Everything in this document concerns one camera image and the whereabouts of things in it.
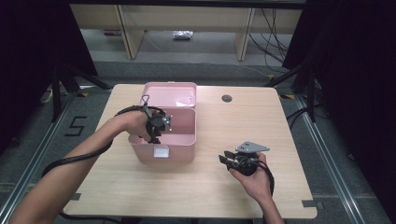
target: pink storage container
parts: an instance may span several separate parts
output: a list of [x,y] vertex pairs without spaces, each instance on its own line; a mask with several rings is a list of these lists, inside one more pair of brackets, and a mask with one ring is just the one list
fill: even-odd
[[190,82],[149,82],[142,94],[148,105],[172,115],[172,131],[162,132],[160,144],[148,144],[130,135],[129,142],[141,161],[193,161],[196,141],[196,85]]

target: desk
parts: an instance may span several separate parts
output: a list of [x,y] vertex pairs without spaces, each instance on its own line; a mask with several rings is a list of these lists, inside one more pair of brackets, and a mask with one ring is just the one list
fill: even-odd
[[[124,107],[138,104],[143,85],[117,85],[98,127]],[[225,103],[224,94],[233,100]],[[272,88],[198,86],[193,162],[139,161],[128,133],[114,139],[70,201],[68,215],[122,217],[262,217],[260,207],[219,162],[219,154],[248,140],[268,146],[274,200],[283,218],[314,218],[303,167],[277,93]]]

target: light wood tabletop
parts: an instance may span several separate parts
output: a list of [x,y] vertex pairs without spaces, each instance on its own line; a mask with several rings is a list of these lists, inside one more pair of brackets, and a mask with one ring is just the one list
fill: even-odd
[[[120,84],[111,93],[98,127],[118,111],[139,105],[144,85]],[[222,101],[225,94],[230,103]],[[267,146],[275,178],[274,200],[283,218],[314,218],[304,170],[276,90],[198,86],[197,136],[192,162],[141,162],[128,133],[114,139],[84,180],[68,215],[122,217],[262,217],[257,203],[219,162],[223,151],[250,141]]]

